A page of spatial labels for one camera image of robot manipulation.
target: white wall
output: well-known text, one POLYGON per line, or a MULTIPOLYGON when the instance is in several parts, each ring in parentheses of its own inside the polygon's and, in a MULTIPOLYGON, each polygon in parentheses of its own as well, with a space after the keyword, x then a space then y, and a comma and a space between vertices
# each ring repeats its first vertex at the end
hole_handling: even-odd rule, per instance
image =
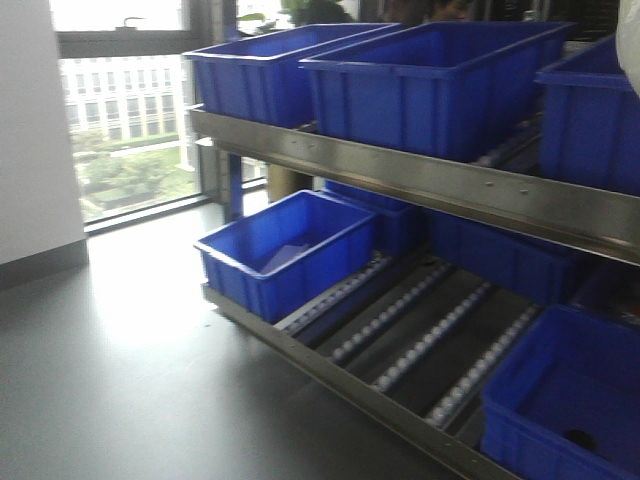
POLYGON ((84 238, 47 0, 0 0, 0 264, 84 238))

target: stainless steel shelf rail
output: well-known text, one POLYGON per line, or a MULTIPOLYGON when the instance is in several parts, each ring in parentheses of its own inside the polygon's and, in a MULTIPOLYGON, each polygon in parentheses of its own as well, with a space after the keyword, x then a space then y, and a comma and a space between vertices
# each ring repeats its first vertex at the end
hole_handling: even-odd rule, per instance
POLYGON ((215 145, 311 175, 640 265, 640 197, 193 109, 215 145))

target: glass window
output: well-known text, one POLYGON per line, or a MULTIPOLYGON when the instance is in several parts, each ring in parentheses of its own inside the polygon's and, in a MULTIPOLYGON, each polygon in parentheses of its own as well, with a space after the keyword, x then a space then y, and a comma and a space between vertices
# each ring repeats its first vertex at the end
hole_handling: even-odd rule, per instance
POLYGON ((165 133, 176 131, 176 121, 173 118, 164 121, 164 131, 165 133))
POLYGON ((173 97, 171 95, 162 96, 162 111, 173 112, 173 97))
POLYGON ((140 90, 144 90, 146 86, 147 84, 144 81, 144 70, 138 70, 138 88, 140 90))
POLYGON ((147 111, 147 115, 154 115, 158 113, 156 97, 146 97, 144 99, 144 103, 145 103, 145 109, 147 111))
POLYGON ((70 80, 91 81, 91 87, 83 95, 81 103, 75 96, 67 96, 67 105, 79 105, 78 114, 67 108, 69 126, 81 189, 81 205, 87 222, 151 207, 158 203, 199 193, 200 182, 197 148, 190 144, 194 135, 189 129, 186 106, 193 105, 190 82, 181 81, 191 74, 191 64, 181 55, 129 57, 123 61, 97 63, 60 60, 61 71, 73 71, 70 80), (172 79, 173 95, 162 101, 156 97, 157 89, 150 83, 135 93, 117 88, 109 97, 93 91, 93 74, 105 79, 103 88, 110 84, 109 73, 116 81, 125 79, 126 72, 136 81, 138 71, 164 72, 168 69, 172 79), (141 122, 141 109, 149 115, 159 113, 158 122, 141 122), (78 117, 79 122, 72 124, 78 117))
POLYGON ((84 75, 81 73, 76 75, 76 86, 78 87, 78 94, 83 95, 87 93, 87 89, 84 85, 84 75))
POLYGON ((149 135, 157 135, 160 132, 158 122, 151 122, 147 124, 147 131, 149 132, 149 135))
POLYGON ((129 127, 131 132, 131 138, 137 138, 142 136, 142 125, 139 123, 133 124, 129 127))
POLYGON ((107 85, 110 92, 116 91, 116 74, 115 72, 107 72, 107 85))
POLYGON ((100 74, 92 73, 91 74, 91 82, 93 84, 93 91, 95 93, 100 93, 100 74))
POLYGON ((116 100, 109 100, 107 102, 107 118, 109 120, 118 118, 118 102, 116 100))
MULTIPOLYGON (((120 127, 113 127, 109 129, 109 140, 120 140, 122 139, 122 129, 120 127)), ((87 175, 87 180, 89 183, 91 182, 91 178, 87 175)))
POLYGON ((85 105, 87 111, 87 122, 100 121, 100 110, 97 103, 87 103, 85 105))
POLYGON ((139 30, 187 30, 189 28, 183 0, 49 0, 56 30, 113 30, 123 25, 139 30))
POLYGON ((80 123, 77 105, 67 105, 67 119, 70 125, 78 125, 80 123))
POLYGON ((62 75, 62 89, 65 95, 71 94, 71 90, 69 90, 69 77, 66 75, 62 75))
POLYGON ((127 112, 130 117, 140 116, 140 107, 137 98, 130 98, 127 100, 127 112))
POLYGON ((131 83, 131 72, 128 70, 124 72, 124 88, 127 90, 131 90, 133 88, 133 84, 131 83))

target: gravity roller conveyor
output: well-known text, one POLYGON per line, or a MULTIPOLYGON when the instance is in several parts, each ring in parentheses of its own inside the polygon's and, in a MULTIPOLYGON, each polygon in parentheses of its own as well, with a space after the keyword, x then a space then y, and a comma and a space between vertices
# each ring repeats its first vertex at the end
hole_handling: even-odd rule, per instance
POLYGON ((448 467, 452 478, 518 478, 478 451, 479 391, 536 317, 530 301, 422 250, 374 258, 275 325, 207 284, 203 291, 227 317, 448 467))

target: blue plastic crate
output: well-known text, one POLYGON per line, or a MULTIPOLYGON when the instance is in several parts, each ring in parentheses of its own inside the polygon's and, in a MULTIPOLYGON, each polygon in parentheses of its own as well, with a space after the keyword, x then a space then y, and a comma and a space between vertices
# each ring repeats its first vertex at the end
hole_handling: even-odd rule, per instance
POLYGON ((576 292, 571 305, 640 329, 640 268, 603 262, 576 292))
POLYGON ((196 243, 208 285, 275 323, 372 257, 374 215, 300 191, 196 243))
POLYGON ((309 78, 298 60, 399 28, 380 23, 308 25, 185 56, 194 61, 206 111, 290 128, 313 120, 309 78))
POLYGON ((538 74, 545 84, 542 175, 640 194, 640 98, 618 64, 615 38, 538 74))
POLYGON ((548 310, 483 392, 482 451, 529 480, 640 479, 640 335, 548 310))
POLYGON ((376 214, 373 247, 399 257, 427 240, 427 220, 422 208, 395 198, 327 180, 328 194, 376 214))
POLYGON ((595 262, 567 247, 453 215, 428 216, 436 255, 542 305, 568 300, 595 262))
POLYGON ((536 107, 570 24, 435 22, 302 60, 320 133, 458 161, 536 107))

